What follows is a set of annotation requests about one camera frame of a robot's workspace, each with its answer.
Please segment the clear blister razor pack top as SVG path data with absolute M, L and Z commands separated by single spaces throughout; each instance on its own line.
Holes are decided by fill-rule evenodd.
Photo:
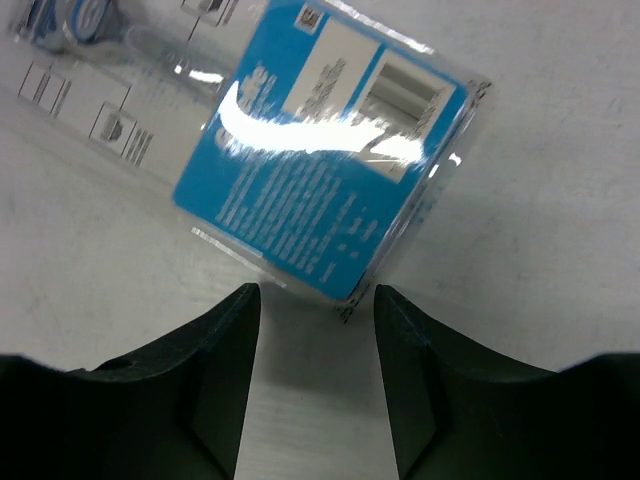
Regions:
M 5 1 L 1 118 L 349 314 L 491 81 L 343 1 Z

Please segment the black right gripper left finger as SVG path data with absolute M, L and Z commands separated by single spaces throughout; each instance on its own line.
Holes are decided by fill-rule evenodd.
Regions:
M 1 359 L 5 479 L 231 479 L 260 326 L 247 283 L 93 370 Z

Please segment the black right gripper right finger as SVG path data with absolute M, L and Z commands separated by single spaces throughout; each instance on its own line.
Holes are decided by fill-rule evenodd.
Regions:
M 639 357 L 599 355 L 558 372 L 500 354 L 394 288 L 374 327 L 403 479 L 635 479 Z

